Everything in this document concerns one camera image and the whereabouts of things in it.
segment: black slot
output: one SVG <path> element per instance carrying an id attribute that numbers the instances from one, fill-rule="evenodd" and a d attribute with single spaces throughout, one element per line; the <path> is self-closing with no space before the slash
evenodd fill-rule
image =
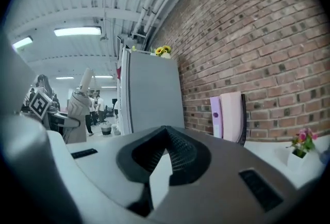
<path id="1" fill-rule="evenodd" d="M 265 212 L 283 202 L 283 199 L 254 170 L 246 170 L 239 175 Z"/>
<path id="2" fill-rule="evenodd" d="M 78 158 L 82 158 L 82 157 L 85 157 L 85 156 L 88 156 L 88 155 L 91 155 L 91 154 L 94 154 L 94 153 L 97 153 L 97 150 L 87 149 L 87 150 L 84 150 L 84 151 L 71 153 L 71 155 L 74 159 L 78 159 Z"/>

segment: ceiling beam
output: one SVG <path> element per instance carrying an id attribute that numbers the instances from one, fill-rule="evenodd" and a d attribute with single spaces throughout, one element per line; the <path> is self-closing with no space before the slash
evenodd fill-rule
<path id="1" fill-rule="evenodd" d="M 140 16 L 140 13 L 138 12 L 116 9 L 116 8 L 106 8 L 106 9 L 102 7 L 75 8 L 75 9 L 62 10 L 56 13 L 45 15 L 43 17 L 39 17 L 7 33 L 12 35 L 14 38 L 16 38 L 17 36 L 22 35 L 23 33 L 25 33 L 30 29 L 40 28 L 64 20 L 84 19 L 84 18 L 93 18 L 93 17 L 103 18 L 104 12 L 106 12 L 106 18 L 108 19 L 120 19 L 120 20 L 134 21 L 134 22 L 137 22 Z M 149 16 L 146 16 L 144 18 L 145 22 L 148 19 Z"/>
<path id="2" fill-rule="evenodd" d="M 109 62 L 118 61 L 116 57 L 108 57 L 108 56 L 71 56 L 71 57 L 55 57 L 55 58 L 47 58 L 36 61 L 27 62 L 27 64 L 32 68 L 51 68 L 68 65 L 88 65 L 90 68 L 97 68 L 99 65 Z"/>

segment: white table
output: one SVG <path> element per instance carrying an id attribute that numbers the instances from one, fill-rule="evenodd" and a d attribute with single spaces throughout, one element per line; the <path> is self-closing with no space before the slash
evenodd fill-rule
<path id="1" fill-rule="evenodd" d="M 298 189 L 310 180 L 319 177 L 326 166 L 321 163 L 319 153 L 327 150 L 330 135 L 320 137 L 314 142 L 316 149 L 308 153 L 306 161 L 297 171 L 291 171 L 287 167 L 288 156 L 292 152 L 292 148 L 286 147 L 291 145 L 290 142 L 246 141 L 244 147 L 284 174 Z"/>

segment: potted plant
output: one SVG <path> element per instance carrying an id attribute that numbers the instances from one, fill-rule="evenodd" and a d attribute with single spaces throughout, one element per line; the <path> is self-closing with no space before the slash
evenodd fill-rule
<path id="1" fill-rule="evenodd" d="M 316 133 L 313 133 L 310 128 L 305 128 L 300 130 L 292 139 L 292 144 L 289 147 L 294 147 L 294 149 L 288 158 L 288 167 L 292 171 L 295 171 L 302 166 L 308 156 L 308 152 L 315 148 L 313 140 L 317 138 L 318 135 Z"/>
<path id="2" fill-rule="evenodd" d="M 155 51 L 156 56 L 166 58 L 166 59 L 171 59 L 171 47 L 169 46 L 163 46 L 159 47 Z"/>
<path id="3" fill-rule="evenodd" d="M 155 48 L 150 47 L 149 51 L 150 51 L 150 55 L 156 56 L 156 49 Z"/>
<path id="4" fill-rule="evenodd" d="M 172 50 L 171 47 L 163 46 L 162 50 L 163 50 L 163 54 L 161 56 L 166 59 L 171 59 L 171 50 Z"/>

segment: pink folder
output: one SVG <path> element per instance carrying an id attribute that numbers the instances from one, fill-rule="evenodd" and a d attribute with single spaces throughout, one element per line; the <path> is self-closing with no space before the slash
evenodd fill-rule
<path id="1" fill-rule="evenodd" d="M 223 113 L 223 139 L 237 142 L 243 126 L 241 92 L 222 94 L 220 101 Z"/>

